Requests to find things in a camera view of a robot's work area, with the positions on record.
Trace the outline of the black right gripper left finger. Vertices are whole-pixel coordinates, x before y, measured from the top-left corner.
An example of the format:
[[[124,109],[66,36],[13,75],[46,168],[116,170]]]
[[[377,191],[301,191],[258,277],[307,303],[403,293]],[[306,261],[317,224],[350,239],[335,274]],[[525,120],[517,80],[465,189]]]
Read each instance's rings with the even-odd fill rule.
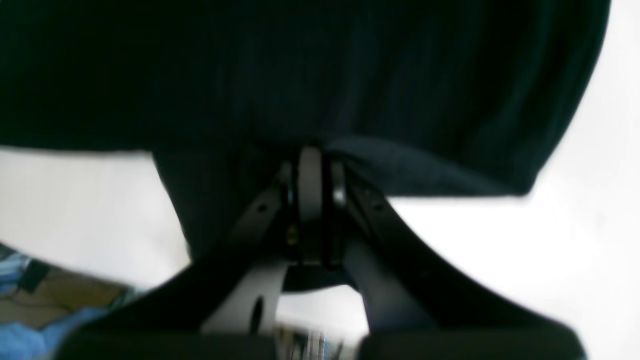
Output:
[[[275,311],[290,253],[293,166],[217,249],[168,283],[64,340],[57,360],[278,360]]]

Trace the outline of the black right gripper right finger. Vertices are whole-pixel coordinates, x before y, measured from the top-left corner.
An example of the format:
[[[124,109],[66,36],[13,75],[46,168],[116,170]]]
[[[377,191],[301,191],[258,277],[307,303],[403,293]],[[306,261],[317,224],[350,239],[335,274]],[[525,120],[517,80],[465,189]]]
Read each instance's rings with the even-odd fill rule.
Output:
[[[362,296],[359,360],[583,360],[571,328],[478,284],[421,240],[370,184],[332,161],[327,250]]]

